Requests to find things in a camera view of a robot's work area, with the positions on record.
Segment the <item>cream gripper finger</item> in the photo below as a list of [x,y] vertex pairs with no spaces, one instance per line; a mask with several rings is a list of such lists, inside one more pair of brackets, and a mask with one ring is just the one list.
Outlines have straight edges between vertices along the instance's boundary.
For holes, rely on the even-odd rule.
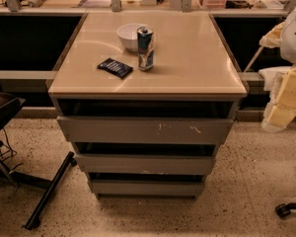
[[267,132],[278,132],[287,127],[293,121],[296,113],[268,103],[263,113],[261,128]]

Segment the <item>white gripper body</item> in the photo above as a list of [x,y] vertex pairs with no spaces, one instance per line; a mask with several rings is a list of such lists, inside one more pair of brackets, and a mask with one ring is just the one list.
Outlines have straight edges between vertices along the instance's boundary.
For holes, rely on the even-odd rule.
[[282,76],[275,103],[284,109],[296,112],[296,65]]

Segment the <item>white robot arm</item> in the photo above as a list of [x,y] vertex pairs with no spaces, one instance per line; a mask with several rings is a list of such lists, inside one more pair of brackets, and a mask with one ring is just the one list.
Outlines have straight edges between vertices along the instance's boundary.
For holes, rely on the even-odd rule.
[[261,127],[267,132],[278,132],[296,117],[296,7],[283,23],[263,36],[259,45],[279,47],[283,59],[292,64],[286,73],[276,73],[270,90]]

